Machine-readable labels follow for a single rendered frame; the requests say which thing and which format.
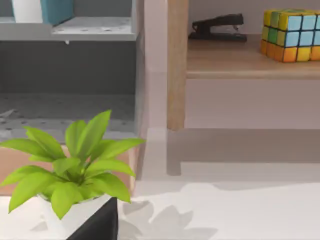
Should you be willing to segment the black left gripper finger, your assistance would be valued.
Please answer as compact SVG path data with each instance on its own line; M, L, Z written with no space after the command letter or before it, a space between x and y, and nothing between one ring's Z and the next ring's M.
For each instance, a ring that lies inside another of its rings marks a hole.
M118 240L118 202L111 197L66 240Z

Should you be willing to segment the green plant in white pot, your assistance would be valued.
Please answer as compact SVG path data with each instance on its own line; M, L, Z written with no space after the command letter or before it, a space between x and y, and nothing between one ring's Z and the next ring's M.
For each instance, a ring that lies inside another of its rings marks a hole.
M71 123L65 131L67 151L49 133L30 126L25 127L26 138L0 142L0 147L27 153L31 162L2 182L3 186L14 185L8 211L36 198L48 226L62 239L75 233L104 204L110 204L116 216L117 202L131 201L130 190L117 173L136 177L118 157L144 140L104 139L110 116L107 110L90 121Z

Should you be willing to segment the grey pierced drawer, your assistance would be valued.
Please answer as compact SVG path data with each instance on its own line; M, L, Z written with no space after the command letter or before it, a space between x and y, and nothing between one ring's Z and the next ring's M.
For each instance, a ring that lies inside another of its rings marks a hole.
M111 110L105 139L135 138L134 95L0 93L0 141L26 138L26 126L42 129L63 144L67 127Z

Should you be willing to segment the grey pierced shelf tray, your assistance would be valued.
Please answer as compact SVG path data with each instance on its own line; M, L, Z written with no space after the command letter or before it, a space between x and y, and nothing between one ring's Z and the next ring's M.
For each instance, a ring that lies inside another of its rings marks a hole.
M74 17L57 26L16 23L12 17L0 17L0 41L130 42L138 34L129 17Z

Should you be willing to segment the wooden open shelf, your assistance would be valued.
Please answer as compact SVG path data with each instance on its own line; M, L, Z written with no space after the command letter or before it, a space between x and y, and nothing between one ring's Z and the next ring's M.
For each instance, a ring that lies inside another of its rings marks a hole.
M260 52L263 13L320 0L167 0L167 127L320 130L320 61ZM190 40L191 22L243 13L246 42Z

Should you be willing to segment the blue book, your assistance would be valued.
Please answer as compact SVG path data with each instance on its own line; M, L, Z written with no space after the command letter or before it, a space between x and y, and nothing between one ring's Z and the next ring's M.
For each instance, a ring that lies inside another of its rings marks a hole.
M40 0L42 22L59 25L74 17L74 0Z

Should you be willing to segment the white cup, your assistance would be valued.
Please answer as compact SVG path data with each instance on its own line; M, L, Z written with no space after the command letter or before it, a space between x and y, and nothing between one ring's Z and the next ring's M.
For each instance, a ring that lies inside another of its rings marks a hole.
M43 23L41 0L11 0L16 23Z

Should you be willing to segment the colourful puzzle cube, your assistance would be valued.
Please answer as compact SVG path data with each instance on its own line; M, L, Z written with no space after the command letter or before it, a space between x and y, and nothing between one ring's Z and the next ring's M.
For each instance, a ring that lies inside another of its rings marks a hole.
M260 52L282 63L320 61L320 10L265 10Z

